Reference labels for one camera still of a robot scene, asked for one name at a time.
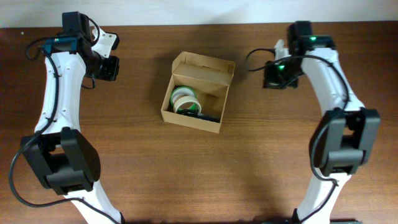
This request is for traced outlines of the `brown cardboard box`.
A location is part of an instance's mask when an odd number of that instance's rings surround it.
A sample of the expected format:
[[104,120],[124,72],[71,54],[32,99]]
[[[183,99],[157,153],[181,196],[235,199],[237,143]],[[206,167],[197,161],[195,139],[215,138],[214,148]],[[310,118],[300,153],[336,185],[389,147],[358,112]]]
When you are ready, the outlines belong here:
[[[172,73],[161,107],[162,118],[167,123],[219,133],[235,63],[215,57],[181,52],[172,63]],[[201,104],[201,113],[216,118],[211,122],[174,113],[170,96],[180,86],[192,88]]]

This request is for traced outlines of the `beige masking tape roll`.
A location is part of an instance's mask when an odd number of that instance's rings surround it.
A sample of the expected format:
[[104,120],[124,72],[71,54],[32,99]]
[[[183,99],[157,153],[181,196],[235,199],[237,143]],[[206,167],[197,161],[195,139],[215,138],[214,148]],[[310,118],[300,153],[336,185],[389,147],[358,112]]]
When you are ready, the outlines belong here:
[[194,96],[182,96],[174,103],[174,113],[177,113],[179,109],[182,109],[184,105],[195,105],[194,109],[191,108],[192,111],[196,111],[201,113],[201,104]]

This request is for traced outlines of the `black permanent marker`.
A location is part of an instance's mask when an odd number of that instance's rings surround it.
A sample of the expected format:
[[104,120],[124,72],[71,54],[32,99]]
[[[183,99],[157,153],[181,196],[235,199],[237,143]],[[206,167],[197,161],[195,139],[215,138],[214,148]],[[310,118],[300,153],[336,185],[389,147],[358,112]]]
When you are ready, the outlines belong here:
[[206,120],[206,121],[211,121],[211,122],[216,122],[216,123],[219,123],[220,120],[221,120],[220,118],[216,118],[216,117],[213,117],[213,116],[210,116],[210,115],[207,115],[207,114],[200,113],[197,110],[184,109],[184,110],[178,111],[177,113],[181,114],[181,115],[184,115],[184,116],[189,116],[189,117],[192,117],[192,118],[203,119],[203,120]]

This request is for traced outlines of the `green tape roll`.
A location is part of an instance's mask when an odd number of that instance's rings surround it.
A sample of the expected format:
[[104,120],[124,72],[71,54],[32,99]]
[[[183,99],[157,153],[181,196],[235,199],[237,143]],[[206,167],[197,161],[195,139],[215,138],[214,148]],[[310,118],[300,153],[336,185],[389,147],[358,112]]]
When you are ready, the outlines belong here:
[[[198,100],[197,94],[195,93],[195,91],[192,88],[187,87],[187,86],[180,86],[180,87],[174,89],[170,96],[170,103],[173,107],[173,110],[174,110],[174,103],[182,96],[194,96]],[[193,105],[193,106],[184,105],[184,106],[182,106],[182,109],[179,109],[179,111],[184,110],[184,109],[191,110],[191,108],[194,109],[194,107],[195,107],[195,105]]]

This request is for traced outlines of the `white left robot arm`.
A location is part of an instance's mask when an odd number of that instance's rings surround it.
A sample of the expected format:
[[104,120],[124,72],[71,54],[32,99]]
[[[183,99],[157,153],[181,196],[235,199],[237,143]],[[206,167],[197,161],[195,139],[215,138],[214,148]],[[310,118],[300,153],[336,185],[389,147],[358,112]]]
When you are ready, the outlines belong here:
[[87,15],[62,14],[62,32],[44,37],[39,52],[45,57],[44,102],[34,134],[21,139],[23,155],[43,188],[72,202],[87,223],[124,223],[100,183],[96,149],[80,130],[83,79],[114,81],[119,72],[119,37],[107,33]]

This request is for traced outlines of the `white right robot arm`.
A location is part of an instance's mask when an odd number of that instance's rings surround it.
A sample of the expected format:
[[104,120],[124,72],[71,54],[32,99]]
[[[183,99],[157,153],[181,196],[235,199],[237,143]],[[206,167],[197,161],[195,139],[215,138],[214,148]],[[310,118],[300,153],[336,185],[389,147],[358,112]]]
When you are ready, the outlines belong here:
[[347,181],[369,160],[381,123],[377,110],[367,109],[351,89],[329,35],[314,35],[309,21],[289,25],[264,71],[264,88],[297,88],[306,75],[318,99],[322,119],[310,139],[312,178],[292,223],[329,223]]

